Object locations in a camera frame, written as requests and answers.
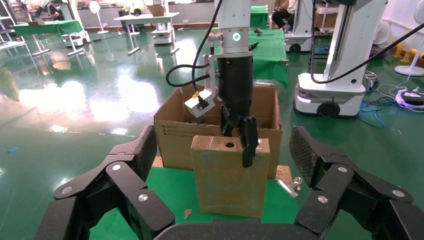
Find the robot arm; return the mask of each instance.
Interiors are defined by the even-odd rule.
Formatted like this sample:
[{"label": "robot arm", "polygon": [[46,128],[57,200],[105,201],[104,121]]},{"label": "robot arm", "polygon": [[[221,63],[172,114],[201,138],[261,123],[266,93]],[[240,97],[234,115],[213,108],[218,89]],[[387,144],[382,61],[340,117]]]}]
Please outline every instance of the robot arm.
[{"label": "robot arm", "polygon": [[242,165],[252,166],[258,146],[255,116],[250,114],[253,97],[253,53],[249,51],[251,0],[215,0],[219,35],[209,35],[213,42],[220,41],[221,53],[204,55],[206,68],[205,88],[196,93],[185,105],[199,118],[214,107],[216,79],[221,105],[221,134],[231,137],[234,129],[243,146]]},{"label": "robot arm", "polygon": [[39,18],[41,13],[43,12],[43,9],[47,6],[47,4],[50,3],[50,0],[42,0],[40,6],[37,8],[35,12],[35,17]]}]

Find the cardboard scrap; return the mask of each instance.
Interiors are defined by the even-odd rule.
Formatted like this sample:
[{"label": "cardboard scrap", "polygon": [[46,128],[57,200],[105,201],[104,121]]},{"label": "cardboard scrap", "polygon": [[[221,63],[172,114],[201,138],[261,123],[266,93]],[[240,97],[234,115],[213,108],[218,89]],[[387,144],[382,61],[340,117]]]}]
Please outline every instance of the cardboard scrap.
[{"label": "cardboard scrap", "polygon": [[188,219],[190,214],[192,214],[192,209],[191,208],[186,209],[184,211],[184,219]]},{"label": "cardboard scrap", "polygon": [[278,165],[277,172],[275,174],[275,179],[281,179],[286,184],[289,184],[293,181],[292,172],[290,171],[289,166]]}]

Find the table leg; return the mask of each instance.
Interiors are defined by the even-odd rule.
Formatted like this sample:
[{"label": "table leg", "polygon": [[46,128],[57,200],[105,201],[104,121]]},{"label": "table leg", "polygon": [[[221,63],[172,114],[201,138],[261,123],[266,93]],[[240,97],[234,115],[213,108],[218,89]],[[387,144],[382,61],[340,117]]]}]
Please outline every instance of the table leg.
[{"label": "table leg", "polygon": [[31,54],[31,52],[30,52],[30,49],[28,48],[28,45],[25,43],[25,48],[26,48],[26,50],[28,51],[28,53],[29,53],[29,57],[31,58],[31,61],[32,61],[32,63],[34,64],[34,67],[35,67],[35,69],[37,70],[37,73],[38,73],[38,75],[40,75],[40,71],[39,71],[39,68],[37,67],[37,65],[36,65],[36,61],[34,61],[34,58],[33,58],[33,55]]},{"label": "table leg", "polygon": [[126,25],[126,30],[128,31],[128,37],[129,37],[129,41],[131,42],[131,47],[132,47],[132,50],[128,52],[128,56],[131,56],[133,53],[140,50],[140,48],[139,47],[134,48],[133,37],[130,34],[131,33],[130,32],[130,26],[128,26],[127,23],[125,23],[125,25]]},{"label": "table leg", "polygon": [[172,38],[173,50],[169,54],[174,55],[176,51],[180,50],[180,48],[177,47],[175,44],[175,29],[174,29],[174,25],[172,24],[172,18],[170,18],[170,23],[171,23],[171,38]]},{"label": "table leg", "polygon": [[72,40],[72,37],[71,37],[71,35],[70,34],[68,34],[67,35],[68,37],[69,37],[69,41],[70,41],[70,44],[72,45],[72,49],[73,49],[73,52],[70,52],[70,53],[68,53],[67,54],[67,56],[68,57],[70,57],[70,56],[72,56],[72,55],[75,55],[75,54],[77,54],[77,53],[80,53],[80,52],[82,52],[83,50],[84,50],[84,48],[83,47],[81,47],[80,49],[76,49],[75,48],[75,44],[74,44],[74,41]]},{"label": "table leg", "polygon": [[39,55],[41,55],[41,54],[45,54],[45,53],[47,53],[47,52],[50,52],[50,49],[42,49],[42,48],[40,47],[40,43],[39,43],[39,41],[37,40],[37,38],[36,38],[36,35],[35,35],[35,34],[33,34],[33,35],[32,35],[32,38],[34,39],[35,45],[37,45],[37,48],[38,48],[38,52],[36,52],[36,53],[33,53],[33,54],[32,54],[32,56],[33,56],[33,57],[36,57],[36,56],[39,56]]},{"label": "table leg", "polygon": [[329,4],[326,3],[325,4],[325,12],[324,12],[324,18],[322,19],[322,24],[321,24],[321,29],[319,30],[320,33],[325,34],[326,31],[324,31],[324,25],[326,23],[326,18],[327,18],[327,9],[329,7]]}]

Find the open cardboard box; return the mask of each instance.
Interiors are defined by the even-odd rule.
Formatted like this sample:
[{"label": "open cardboard box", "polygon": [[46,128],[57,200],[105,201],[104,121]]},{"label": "open cardboard box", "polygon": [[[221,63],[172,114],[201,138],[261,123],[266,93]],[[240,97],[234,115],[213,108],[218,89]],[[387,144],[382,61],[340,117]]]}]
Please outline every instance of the open cardboard box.
[{"label": "open cardboard box", "polygon": [[[204,86],[197,85],[199,91]],[[193,170],[191,146],[194,136],[221,136],[221,103],[214,99],[215,107],[204,114],[203,123],[193,123],[184,102],[193,97],[192,85],[175,89],[166,102],[154,115],[159,151],[165,168]],[[250,114],[256,116],[258,137],[269,139],[269,179],[275,179],[280,145],[283,132],[281,130],[280,108],[275,87],[255,86]],[[237,130],[232,133],[238,137]]]}]

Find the cardboard box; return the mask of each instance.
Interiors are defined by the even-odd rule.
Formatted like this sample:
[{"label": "cardboard box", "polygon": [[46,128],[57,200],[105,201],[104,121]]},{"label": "cardboard box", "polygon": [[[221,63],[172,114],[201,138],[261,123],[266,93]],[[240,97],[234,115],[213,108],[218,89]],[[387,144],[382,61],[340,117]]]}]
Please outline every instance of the cardboard box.
[{"label": "cardboard box", "polygon": [[252,166],[244,168],[238,137],[193,138],[191,160],[201,212],[262,217],[270,146],[268,139],[259,142]]},{"label": "cardboard box", "polygon": [[[221,136],[221,103],[215,98],[215,107],[202,116],[203,123],[193,123],[184,102],[193,96],[192,85],[175,89],[168,100],[154,115],[159,151],[165,168],[193,170],[190,147],[194,136]],[[260,139],[269,140],[269,179],[275,179],[282,138],[280,108],[275,87],[255,86],[250,113],[256,116],[261,126],[257,133]],[[237,130],[232,133],[238,137]]]},{"label": "cardboard box", "polygon": [[[325,16],[324,28],[334,28],[336,26],[337,13]],[[324,14],[316,14],[315,27],[320,28],[323,24]]]},{"label": "cardboard box", "polygon": [[148,5],[147,7],[148,7],[148,10],[153,15],[153,17],[161,17],[168,14],[162,4],[153,4],[153,5]]},{"label": "cardboard box", "polygon": [[29,21],[28,22],[29,26],[38,26],[38,25],[43,25],[43,24],[44,24],[44,20]]}]

